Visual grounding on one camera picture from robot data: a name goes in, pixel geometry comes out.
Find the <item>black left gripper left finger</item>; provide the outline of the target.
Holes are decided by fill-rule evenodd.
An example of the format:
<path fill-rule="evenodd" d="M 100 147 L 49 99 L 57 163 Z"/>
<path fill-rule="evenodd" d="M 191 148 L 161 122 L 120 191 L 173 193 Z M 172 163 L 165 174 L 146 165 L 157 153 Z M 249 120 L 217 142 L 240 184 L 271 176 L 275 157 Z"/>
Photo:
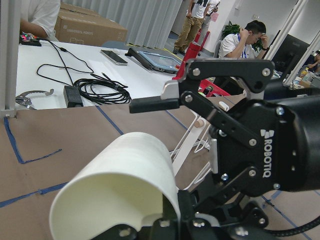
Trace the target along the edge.
<path fill-rule="evenodd" d="M 163 220 L 178 220 L 178 215 L 166 196 L 162 196 L 162 219 Z"/>

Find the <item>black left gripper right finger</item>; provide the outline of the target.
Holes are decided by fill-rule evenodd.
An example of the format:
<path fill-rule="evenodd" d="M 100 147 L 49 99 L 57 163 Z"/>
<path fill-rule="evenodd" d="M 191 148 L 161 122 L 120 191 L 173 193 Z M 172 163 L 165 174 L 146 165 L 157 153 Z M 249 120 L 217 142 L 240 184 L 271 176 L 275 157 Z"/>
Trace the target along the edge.
<path fill-rule="evenodd" d="M 181 221 L 187 222 L 195 218 L 195 211 L 193 208 L 193 201 L 190 193 L 187 190 L 179 190 L 177 193 L 178 204 L 181 214 Z"/>

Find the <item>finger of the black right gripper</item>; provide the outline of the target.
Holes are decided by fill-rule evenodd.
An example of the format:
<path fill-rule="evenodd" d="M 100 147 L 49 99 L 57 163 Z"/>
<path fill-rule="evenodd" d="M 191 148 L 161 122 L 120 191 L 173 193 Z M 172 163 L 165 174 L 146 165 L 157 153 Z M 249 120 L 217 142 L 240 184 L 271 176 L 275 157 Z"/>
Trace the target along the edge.
<path fill-rule="evenodd" d="M 169 80 L 164 84 L 160 96 L 133 99 L 129 104 L 129 112 L 131 114 L 146 113 L 178 109 L 179 107 L 179 83 L 177 80 Z"/>

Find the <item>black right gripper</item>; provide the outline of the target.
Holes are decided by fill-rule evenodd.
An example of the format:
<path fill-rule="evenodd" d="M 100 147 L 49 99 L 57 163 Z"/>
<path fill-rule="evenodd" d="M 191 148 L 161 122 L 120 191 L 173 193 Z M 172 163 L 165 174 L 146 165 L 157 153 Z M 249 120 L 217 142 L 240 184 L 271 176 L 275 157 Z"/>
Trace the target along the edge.
<path fill-rule="evenodd" d="M 183 235 L 297 235 L 319 218 L 292 229 L 269 230 L 256 203 L 244 197 L 271 190 L 320 187 L 320 97 L 264 100 L 248 97 L 229 112 L 198 93 L 208 77 L 234 77 L 248 94 L 261 94 L 274 64 L 269 60 L 190 59 L 179 80 L 179 103 L 210 123 L 212 173 L 190 193 L 195 217 L 180 220 Z"/>

